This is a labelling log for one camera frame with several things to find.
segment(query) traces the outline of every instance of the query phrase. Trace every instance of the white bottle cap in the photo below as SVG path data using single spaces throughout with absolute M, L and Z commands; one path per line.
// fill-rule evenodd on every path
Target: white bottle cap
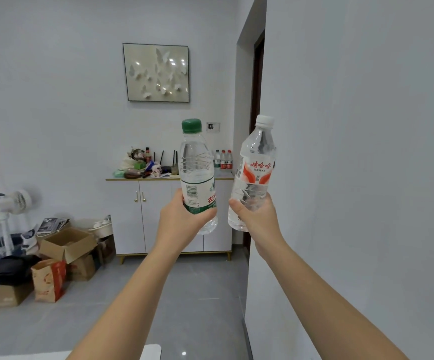
M 275 119 L 270 116 L 265 116 L 263 114 L 257 115 L 257 120 L 255 122 L 256 126 L 262 126 L 264 128 L 272 128 L 274 126 Z

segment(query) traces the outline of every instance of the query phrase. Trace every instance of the green bottle cap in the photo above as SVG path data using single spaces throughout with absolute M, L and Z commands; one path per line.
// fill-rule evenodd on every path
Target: green bottle cap
M 196 134 L 202 132 L 202 121 L 198 118 L 188 118 L 182 121 L 182 131 L 184 134 Z

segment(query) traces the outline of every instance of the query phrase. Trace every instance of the electric fan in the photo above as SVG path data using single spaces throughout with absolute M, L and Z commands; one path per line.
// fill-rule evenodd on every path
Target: electric fan
M 0 193 L 0 226 L 5 246 L 5 256 L 12 255 L 14 243 L 9 234 L 10 214 L 19 215 L 32 206 L 32 199 L 27 191 L 21 189 L 10 194 Z

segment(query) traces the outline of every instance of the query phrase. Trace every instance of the white cabinet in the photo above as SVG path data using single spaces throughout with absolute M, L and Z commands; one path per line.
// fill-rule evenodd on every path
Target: white cabinet
M 106 204 L 112 216 L 117 254 L 146 252 L 139 183 L 134 181 L 108 182 Z
M 214 231 L 203 236 L 203 251 L 205 252 L 226 252 L 232 250 L 232 228 L 227 223 L 232 183 L 231 180 L 215 181 L 218 223 Z M 222 238 L 229 237 L 230 240 L 222 240 Z
M 172 181 L 171 186 L 172 186 L 172 197 L 173 197 L 175 191 L 181 187 L 181 181 L 174 180 Z M 203 252 L 203 251 L 204 251 L 203 235 L 197 235 L 196 237 L 194 237 L 193 240 L 190 242 L 190 244 L 187 245 L 184 250 L 182 250 L 183 253 Z
M 215 180 L 218 225 L 208 235 L 197 235 L 183 253 L 232 250 L 232 229 L 227 224 L 232 184 L 229 177 Z M 121 261 L 126 255 L 145 255 L 152 250 L 160 210 L 170 202 L 180 186 L 180 180 L 172 179 L 108 179 L 106 205 L 112 216 L 115 248 Z
M 172 191 L 169 182 L 163 180 L 151 181 L 148 178 L 140 181 L 139 185 L 145 252 L 150 253 L 156 241 L 160 210 L 170 202 Z

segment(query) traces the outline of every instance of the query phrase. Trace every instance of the wall switch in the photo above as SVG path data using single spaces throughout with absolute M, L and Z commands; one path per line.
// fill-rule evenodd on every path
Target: wall switch
M 220 122 L 207 122 L 208 133 L 220 133 Z

